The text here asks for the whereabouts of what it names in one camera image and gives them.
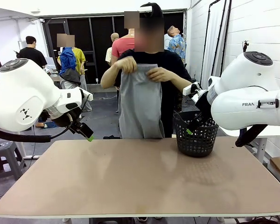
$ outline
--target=table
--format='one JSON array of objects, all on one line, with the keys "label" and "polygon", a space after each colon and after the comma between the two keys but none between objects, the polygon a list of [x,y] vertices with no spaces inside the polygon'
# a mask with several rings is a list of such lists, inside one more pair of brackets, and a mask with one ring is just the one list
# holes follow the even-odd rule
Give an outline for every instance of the table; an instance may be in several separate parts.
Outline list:
[{"label": "table", "polygon": [[0,216],[280,215],[279,182],[235,140],[217,137],[205,158],[176,139],[56,141],[0,199]]},{"label": "table", "polygon": [[[239,130],[227,130],[222,127],[220,129],[227,136],[239,137]],[[259,139],[259,143],[256,146],[257,153],[256,158],[262,163],[266,152],[266,141],[269,137],[280,137],[280,126],[267,126],[256,138]]]}]

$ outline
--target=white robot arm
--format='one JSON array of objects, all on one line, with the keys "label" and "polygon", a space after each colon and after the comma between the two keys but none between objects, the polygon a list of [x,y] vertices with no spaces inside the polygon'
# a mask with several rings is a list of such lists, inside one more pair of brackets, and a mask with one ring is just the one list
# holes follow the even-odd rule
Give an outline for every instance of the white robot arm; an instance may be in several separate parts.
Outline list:
[{"label": "white robot arm", "polygon": [[208,90],[194,83],[183,91],[196,97],[201,113],[189,124],[195,130],[209,118],[228,130],[252,126],[236,145],[251,142],[267,126],[280,126],[280,88],[273,74],[273,62],[265,54],[240,54],[222,73],[210,77]]},{"label": "white robot arm", "polygon": [[[89,139],[93,131],[78,120],[83,98],[93,100],[91,93],[79,87],[58,89],[45,71],[31,60],[15,59],[0,68],[1,129],[11,132],[26,130],[45,110],[58,126]],[[18,141],[31,141],[31,138]]]}]

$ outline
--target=pink t-shirt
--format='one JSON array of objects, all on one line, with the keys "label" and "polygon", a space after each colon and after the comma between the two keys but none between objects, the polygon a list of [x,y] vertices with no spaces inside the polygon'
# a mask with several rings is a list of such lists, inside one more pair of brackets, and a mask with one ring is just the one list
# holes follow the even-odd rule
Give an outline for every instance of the pink t-shirt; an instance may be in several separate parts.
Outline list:
[{"label": "pink t-shirt", "polygon": [[112,55],[120,57],[123,52],[135,48],[134,38],[119,38],[112,44]]}]

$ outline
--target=black plastic basket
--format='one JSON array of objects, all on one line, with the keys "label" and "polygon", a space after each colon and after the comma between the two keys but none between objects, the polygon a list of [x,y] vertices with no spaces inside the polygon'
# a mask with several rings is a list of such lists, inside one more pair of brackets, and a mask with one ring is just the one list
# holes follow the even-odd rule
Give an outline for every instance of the black plastic basket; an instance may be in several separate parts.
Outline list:
[{"label": "black plastic basket", "polygon": [[213,119],[209,119],[192,134],[188,134],[187,124],[198,113],[188,111],[174,114],[178,150],[192,157],[204,157],[211,153],[219,128]]}]

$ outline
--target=patterned shirt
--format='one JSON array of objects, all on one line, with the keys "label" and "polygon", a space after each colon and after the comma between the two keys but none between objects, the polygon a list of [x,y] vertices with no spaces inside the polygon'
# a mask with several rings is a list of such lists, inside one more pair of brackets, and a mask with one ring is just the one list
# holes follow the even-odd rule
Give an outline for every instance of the patterned shirt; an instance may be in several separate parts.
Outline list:
[{"label": "patterned shirt", "polygon": [[168,50],[171,52],[175,52],[178,54],[179,57],[181,57],[182,62],[186,63],[186,47],[187,44],[185,40],[182,38],[182,36],[176,35],[174,36],[171,41],[169,42]]}]

